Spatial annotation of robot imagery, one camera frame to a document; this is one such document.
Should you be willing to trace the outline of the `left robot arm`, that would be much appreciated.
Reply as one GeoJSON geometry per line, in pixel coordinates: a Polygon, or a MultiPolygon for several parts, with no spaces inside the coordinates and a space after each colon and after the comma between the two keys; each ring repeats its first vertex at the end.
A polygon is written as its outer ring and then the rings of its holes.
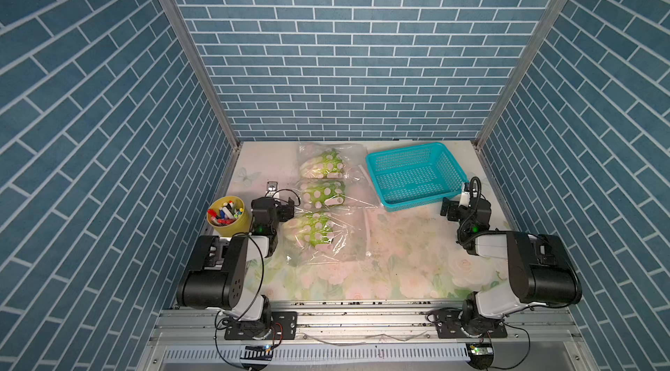
{"type": "Polygon", "coordinates": [[[296,202],[263,196],[251,202],[251,224],[231,238],[200,236],[177,286],[180,307],[213,309],[226,341],[271,338],[275,348],[295,338],[298,314],[274,312],[260,289],[245,287],[248,264],[261,266],[277,249],[278,228],[294,217],[296,202]]]}

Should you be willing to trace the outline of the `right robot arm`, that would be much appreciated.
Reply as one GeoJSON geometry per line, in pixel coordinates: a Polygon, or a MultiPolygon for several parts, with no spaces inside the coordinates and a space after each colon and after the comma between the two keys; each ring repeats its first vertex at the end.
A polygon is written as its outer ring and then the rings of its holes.
{"type": "Polygon", "coordinates": [[[469,294],[460,309],[434,311],[439,338],[505,338],[504,320],[513,313],[565,308],[581,300],[579,278],[559,237],[492,231],[491,205],[481,198],[467,205],[445,198],[441,215],[457,222],[457,244],[467,254],[500,260],[508,274],[502,284],[469,294]]]}

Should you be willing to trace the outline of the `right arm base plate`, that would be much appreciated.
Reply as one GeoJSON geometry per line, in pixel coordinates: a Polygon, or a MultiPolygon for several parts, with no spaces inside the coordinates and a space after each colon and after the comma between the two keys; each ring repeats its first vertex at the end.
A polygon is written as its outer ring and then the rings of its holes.
{"type": "Polygon", "coordinates": [[[508,336],[502,320],[485,318],[474,311],[441,308],[427,314],[438,338],[452,339],[504,339],[508,336]]]}

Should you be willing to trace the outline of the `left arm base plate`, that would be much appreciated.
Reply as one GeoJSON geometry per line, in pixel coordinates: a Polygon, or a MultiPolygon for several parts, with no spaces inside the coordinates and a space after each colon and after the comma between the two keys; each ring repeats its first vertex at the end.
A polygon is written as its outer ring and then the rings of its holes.
{"type": "Polygon", "coordinates": [[[233,320],[224,329],[225,341],[294,340],[298,313],[279,311],[263,313],[258,320],[233,320]]]}

